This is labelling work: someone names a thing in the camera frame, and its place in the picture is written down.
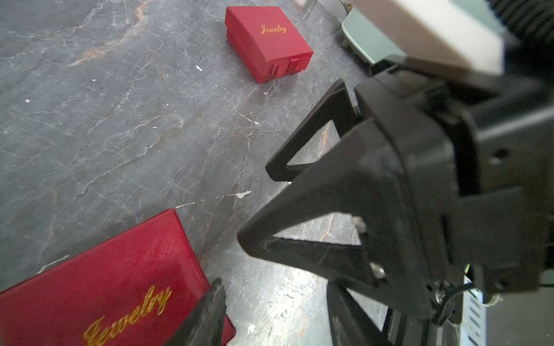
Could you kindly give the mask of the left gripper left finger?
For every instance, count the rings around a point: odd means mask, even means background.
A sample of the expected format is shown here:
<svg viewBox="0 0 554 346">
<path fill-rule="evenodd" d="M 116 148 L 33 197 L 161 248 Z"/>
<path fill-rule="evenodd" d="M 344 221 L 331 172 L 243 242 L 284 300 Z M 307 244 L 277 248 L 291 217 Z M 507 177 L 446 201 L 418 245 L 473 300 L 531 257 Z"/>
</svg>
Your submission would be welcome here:
<svg viewBox="0 0 554 346">
<path fill-rule="evenodd" d="M 166 346 L 220 346 L 226 317 L 226 291 L 217 278 Z"/>
</svg>

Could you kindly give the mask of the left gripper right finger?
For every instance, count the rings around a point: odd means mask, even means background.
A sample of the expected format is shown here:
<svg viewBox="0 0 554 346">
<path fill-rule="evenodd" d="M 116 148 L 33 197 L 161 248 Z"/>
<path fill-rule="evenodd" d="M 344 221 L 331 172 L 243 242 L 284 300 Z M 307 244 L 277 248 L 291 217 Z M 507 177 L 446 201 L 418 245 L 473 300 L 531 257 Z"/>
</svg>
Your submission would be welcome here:
<svg viewBox="0 0 554 346">
<path fill-rule="evenodd" d="M 327 309 L 334 346 L 392 344 L 352 295 L 334 282 L 327 284 Z"/>
</svg>

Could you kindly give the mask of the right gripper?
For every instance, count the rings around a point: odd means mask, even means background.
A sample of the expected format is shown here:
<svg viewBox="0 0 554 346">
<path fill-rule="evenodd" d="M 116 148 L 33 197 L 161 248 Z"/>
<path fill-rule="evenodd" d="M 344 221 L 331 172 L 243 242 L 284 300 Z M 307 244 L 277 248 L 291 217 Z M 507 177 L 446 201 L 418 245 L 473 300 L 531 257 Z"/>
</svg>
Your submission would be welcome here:
<svg viewBox="0 0 554 346">
<path fill-rule="evenodd" d="M 356 96 L 372 121 L 259 210 L 242 249 L 416 318 L 444 310 L 435 296 L 466 265 L 488 294 L 535 291 L 551 266 L 552 69 L 491 76 L 390 56 L 371 72 Z M 362 219 L 360 245 L 278 236 L 330 213 Z"/>
</svg>

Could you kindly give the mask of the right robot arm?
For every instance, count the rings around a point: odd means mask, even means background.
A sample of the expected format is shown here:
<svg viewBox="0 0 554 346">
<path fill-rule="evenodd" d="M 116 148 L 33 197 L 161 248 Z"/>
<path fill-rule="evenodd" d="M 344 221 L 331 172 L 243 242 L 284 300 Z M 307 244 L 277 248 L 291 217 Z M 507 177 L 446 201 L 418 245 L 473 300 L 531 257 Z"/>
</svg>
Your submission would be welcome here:
<svg viewBox="0 0 554 346">
<path fill-rule="evenodd" d="M 248 255 L 428 319 L 473 268 L 489 294 L 553 266 L 553 3 L 492 1 L 506 74 L 391 56 L 337 80 L 269 160 L 286 188 L 242 227 Z"/>
</svg>

